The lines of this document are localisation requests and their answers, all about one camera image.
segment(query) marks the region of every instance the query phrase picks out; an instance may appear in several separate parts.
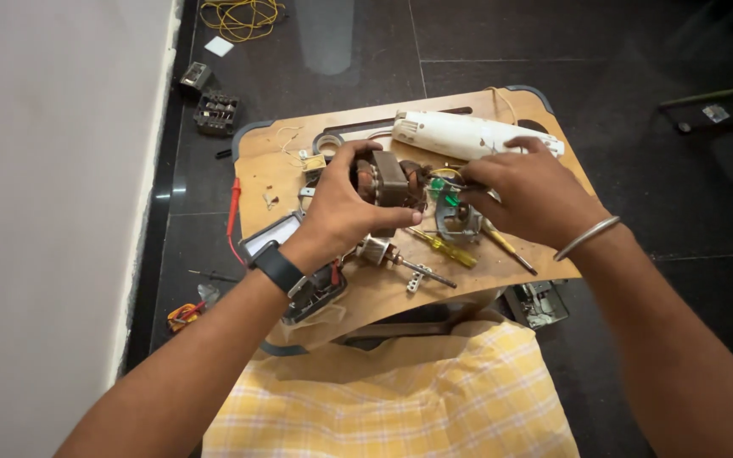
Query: white tile piece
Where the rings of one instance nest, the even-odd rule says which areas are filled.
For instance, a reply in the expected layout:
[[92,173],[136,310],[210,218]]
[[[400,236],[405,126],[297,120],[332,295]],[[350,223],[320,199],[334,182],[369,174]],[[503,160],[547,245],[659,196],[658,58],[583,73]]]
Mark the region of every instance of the white tile piece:
[[228,54],[230,48],[234,47],[234,43],[222,38],[221,36],[215,36],[209,44],[205,45],[205,49],[211,51],[219,57],[223,57]]

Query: white wall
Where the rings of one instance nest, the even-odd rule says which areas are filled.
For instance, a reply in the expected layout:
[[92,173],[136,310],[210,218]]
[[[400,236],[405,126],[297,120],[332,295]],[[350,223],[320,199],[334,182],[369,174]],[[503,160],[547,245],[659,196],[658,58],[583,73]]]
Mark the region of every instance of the white wall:
[[172,16],[0,1],[0,456],[53,453],[115,376]]

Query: wooden lap desk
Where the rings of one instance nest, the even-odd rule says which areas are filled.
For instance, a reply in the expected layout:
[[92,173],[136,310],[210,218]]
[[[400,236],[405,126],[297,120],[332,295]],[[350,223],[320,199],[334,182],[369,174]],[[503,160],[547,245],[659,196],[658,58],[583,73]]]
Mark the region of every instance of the wooden lap desk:
[[[536,121],[548,133],[565,142],[565,154],[560,158],[561,163],[576,174],[588,193],[594,195],[590,181],[552,114],[550,105],[541,93],[529,87],[508,87],[501,91],[512,104],[516,119],[521,125],[528,127],[522,120]],[[335,132],[341,126],[361,125],[365,126],[364,130],[353,132],[352,129],[358,128],[350,128],[349,133],[341,136],[345,140],[363,139],[376,130],[387,130],[385,123],[383,127],[375,128],[374,121],[391,120],[397,111],[442,111],[465,107],[473,110],[469,116],[509,123],[514,119],[511,110],[502,99],[491,90],[483,90],[245,126],[234,140],[236,176],[239,177],[242,187],[239,199],[242,237],[249,237],[289,212],[299,209],[298,193],[305,185],[305,181],[300,167],[297,166],[298,160],[295,157],[291,159],[280,150],[280,145],[290,140],[293,135],[296,137],[290,141],[286,149],[293,156],[297,156],[299,150],[312,151],[316,135],[325,130]],[[283,127],[301,127],[301,129],[282,130],[277,138],[277,132]],[[395,152],[399,158],[411,159],[423,165],[438,168],[446,162],[460,163],[453,158],[393,141],[388,135],[377,137],[375,140],[381,142],[385,150]],[[265,193],[279,197],[279,203],[271,210],[268,210],[262,197]],[[309,203],[311,200],[305,198],[305,208]],[[429,197],[428,209],[424,213],[420,228],[434,229],[434,207],[435,202]],[[285,332],[285,326],[279,323],[268,336],[265,345],[301,346],[311,349],[379,319],[424,304],[442,302],[464,294],[508,285],[580,276],[570,261],[564,260],[561,263],[553,261],[555,250],[512,235],[506,235],[506,238],[536,268],[538,276],[530,275],[486,235],[481,235],[479,243],[463,247],[478,261],[472,269],[468,269],[434,251],[428,244],[406,231],[398,230],[392,239],[392,244],[399,247],[406,260],[430,267],[435,273],[453,280],[458,287],[452,289],[432,279],[425,279],[417,293],[412,295],[406,292],[406,283],[412,274],[409,269],[403,266],[379,267],[361,259],[348,262],[344,268],[344,276],[350,286],[335,302],[337,306],[345,309],[341,320],[337,323],[316,323],[296,328],[290,333]]]

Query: dark tiled floor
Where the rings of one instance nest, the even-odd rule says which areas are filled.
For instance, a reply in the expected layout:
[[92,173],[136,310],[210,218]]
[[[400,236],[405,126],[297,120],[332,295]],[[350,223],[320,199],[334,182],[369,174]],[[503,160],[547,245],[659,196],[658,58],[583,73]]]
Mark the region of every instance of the dark tiled floor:
[[[681,137],[654,115],[662,100],[733,87],[732,7],[688,0],[290,3],[291,17],[270,36],[224,58],[203,50],[214,32],[198,25],[192,58],[242,98],[239,126],[486,86],[540,89],[602,202],[624,217],[733,351],[733,140]],[[230,141],[198,135],[191,109],[172,192],[160,197],[170,199],[170,215],[152,349],[168,339],[168,312],[198,300],[204,281],[188,269],[241,275],[225,238],[233,165],[213,159]],[[538,338],[582,455],[650,454],[590,292],[581,281],[562,288],[571,317]]]

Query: silver bangle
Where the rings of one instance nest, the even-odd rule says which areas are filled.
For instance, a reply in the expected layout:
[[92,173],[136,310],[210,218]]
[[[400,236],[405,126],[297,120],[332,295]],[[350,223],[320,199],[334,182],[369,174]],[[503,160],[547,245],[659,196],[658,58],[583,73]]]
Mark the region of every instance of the silver bangle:
[[611,216],[610,218],[605,219],[601,223],[596,224],[595,226],[587,230],[587,232],[585,232],[584,234],[577,236],[574,241],[570,242],[568,246],[566,246],[564,249],[559,251],[553,257],[553,260],[558,262],[558,261],[561,261],[562,259],[565,259],[565,257],[567,257],[567,254],[573,251],[575,247],[583,244],[587,240],[592,239],[596,235],[604,232],[608,227],[615,226],[616,224],[618,224],[619,221],[621,221],[620,216]]

